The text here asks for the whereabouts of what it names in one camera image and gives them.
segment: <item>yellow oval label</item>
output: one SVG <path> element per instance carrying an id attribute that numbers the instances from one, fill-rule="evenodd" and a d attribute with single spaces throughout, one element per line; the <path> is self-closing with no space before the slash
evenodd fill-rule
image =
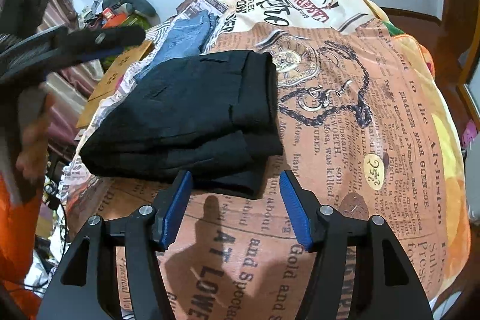
<path id="1" fill-rule="evenodd" d="M 380 190 L 385 181 L 385 166 L 380 156 L 369 153 L 363 159 L 363 173 L 367 183 L 373 190 Z"/>

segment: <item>blue gripper pad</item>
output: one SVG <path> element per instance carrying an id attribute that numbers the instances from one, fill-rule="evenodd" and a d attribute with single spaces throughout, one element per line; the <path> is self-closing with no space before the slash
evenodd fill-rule
<path id="1" fill-rule="evenodd" d="M 282 195 L 286 212 L 289 214 L 297 241 L 307 251 L 311 250 L 314 241 L 310 234 L 310 221 L 285 171 L 280 174 L 280 194 Z"/>
<path id="2" fill-rule="evenodd" d="M 163 233 L 160 242 L 165 249 L 177 238 L 177 233 L 182 223 L 185 210 L 187 209 L 193 185 L 191 173 L 187 171 L 183 176 L 180 186 L 178 186 L 177 192 L 173 196 L 173 200 L 163 220 Z"/>

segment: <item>watch face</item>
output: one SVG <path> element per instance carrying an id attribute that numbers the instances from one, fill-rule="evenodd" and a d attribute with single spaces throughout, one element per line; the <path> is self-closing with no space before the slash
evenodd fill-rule
<path id="1" fill-rule="evenodd" d="M 269 52 L 272 55 L 277 67 L 278 87 L 296 86 L 320 72 L 317 54 L 307 44 L 306 38 L 277 30 L 256 47 L 260 52 Z"/>

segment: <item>cardboard box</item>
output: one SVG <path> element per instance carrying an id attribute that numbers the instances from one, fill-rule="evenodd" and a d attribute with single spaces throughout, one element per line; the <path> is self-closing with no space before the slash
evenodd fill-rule
<path id="1" fill-rule="evenodd" d="M 88 98 L 88 102 L 78 118 L 76 125 L 77 128 L 85 128 L 90 125 L 90 122 L 97 111 L 98 105 L 100 105 L 100 101 L 110 97 L 110 95 L 115 92 L 117 81 L 123 76 L 123 74 L 125 74 L 129 65 L 142 60 L 148 55 L 148 53 L 150 53 L 152 47 L 152 41 L 145 40 L 142 45 L 123 52 L 114 60 L 97 87 L 95 87 L 90 98 Z"/>

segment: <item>pile of clothes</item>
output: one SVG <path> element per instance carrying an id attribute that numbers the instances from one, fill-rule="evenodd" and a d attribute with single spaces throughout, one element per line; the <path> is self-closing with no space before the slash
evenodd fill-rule
<path id="1" fill-rule="evenodd" d="M 190 38 L 181 47 L 199 50 L 198 35 Z M 283 154 L 272 56 L 228 51 L 164 61 L 168 40 L 87 140 L 83 163 L 97 176 L 155 181 L 186 169 L 197 188 L 256 198 L 268 157 Z"/>

